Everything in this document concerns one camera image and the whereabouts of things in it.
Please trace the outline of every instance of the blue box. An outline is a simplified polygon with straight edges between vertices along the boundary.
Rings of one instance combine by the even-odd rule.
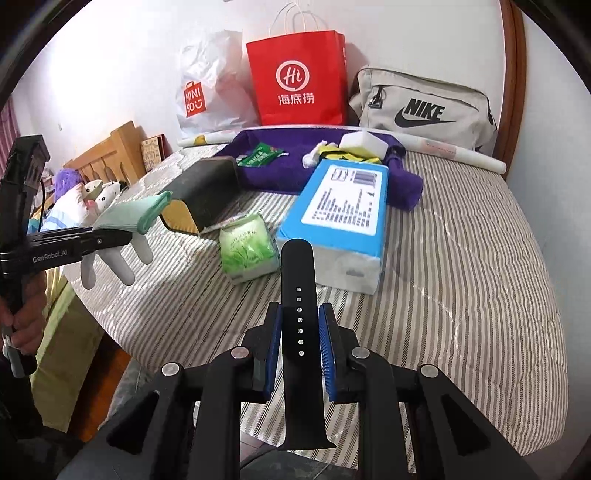
[[[314,250],[321,285],[374,294],[384,257],[388,167],[322,160],[277,230]]]

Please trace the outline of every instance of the barcode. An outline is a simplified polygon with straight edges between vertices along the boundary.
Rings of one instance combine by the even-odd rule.
[[[370,173],[368,171],[355,171],[355,176],[353,177],[353,183],[360,183],[361,185],[371,185],[375,187],[375,173]]]

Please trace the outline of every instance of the beige bag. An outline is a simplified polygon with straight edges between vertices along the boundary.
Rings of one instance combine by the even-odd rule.
[[[496,131],[488,97],[475,89],[396,72],[362,68],[352,87],[350,123],[477,150]]]

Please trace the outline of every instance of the purple plush toy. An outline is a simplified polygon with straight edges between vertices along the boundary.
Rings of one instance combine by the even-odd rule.
[[[73,168],[61,169],[56,175],[56,191],[53,194],[54,201],[57,201],[59,197],[79,183],[84,183],[84,179],[77,170]]]

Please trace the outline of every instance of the screw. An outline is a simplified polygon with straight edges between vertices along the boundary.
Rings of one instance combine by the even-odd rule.
[[[162,367],[162,374],[167,377],[172,377],[173,375],[176,375],[179,370],[181,370],[181,368],[178,364],[170,362]]]
[[[236,348],[233,348],[232,351],[230,352],[230,354],[232,355],[232,358],[246,358],[248,356],[250,352],[248,351],[248,348],[246,348],[245,346],[237,346]]]
[[[351,350],[351,354],[355,358],[364,359],[369,357],[369,350],[367,350],[364,346],[356,346]]]
[[[439,369],[435,365],[427,364],[427,365],[423,365],[421,367],[421,373],[425,377],[435,378],[436,376],[439,375]]]

